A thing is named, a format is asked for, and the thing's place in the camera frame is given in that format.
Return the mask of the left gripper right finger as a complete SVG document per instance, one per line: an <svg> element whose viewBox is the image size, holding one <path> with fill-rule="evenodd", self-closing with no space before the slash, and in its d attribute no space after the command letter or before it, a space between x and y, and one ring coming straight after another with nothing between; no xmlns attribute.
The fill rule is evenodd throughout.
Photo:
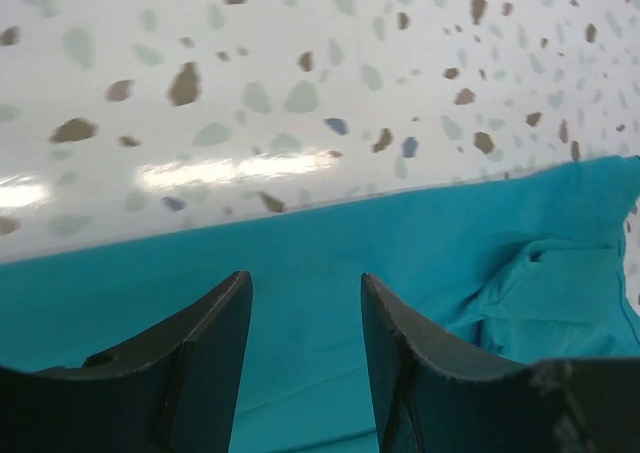
<svg viewBox="0 0 640 453"><path fill-rule="evenodd" d="M361 278L382 452L636 452L636 358L524 365L446 331L379 278Z"/></svg>

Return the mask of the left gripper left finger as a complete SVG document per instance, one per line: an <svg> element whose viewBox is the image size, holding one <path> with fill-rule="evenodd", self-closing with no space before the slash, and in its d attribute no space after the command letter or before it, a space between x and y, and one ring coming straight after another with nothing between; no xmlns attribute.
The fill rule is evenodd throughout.
<svg viewBox="0 0 640 453"><path fill-rule="evenodd" d="M2 451L228 451L252 299L235 272L79 368L2 368Z"/></svg>

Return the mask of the teal t shirt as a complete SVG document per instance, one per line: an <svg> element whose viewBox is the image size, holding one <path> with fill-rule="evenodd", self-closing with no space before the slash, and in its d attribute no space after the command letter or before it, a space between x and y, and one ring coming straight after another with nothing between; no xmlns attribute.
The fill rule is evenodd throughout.
<svg viewBox="0 0 640 453"><path fill-rule="evenodd" d="M1 362L76 366L248 271L254 300L234 452L370 451L360 277L460 338L525 363L635 356L624 222L637 158L4 264Z"/></svg>

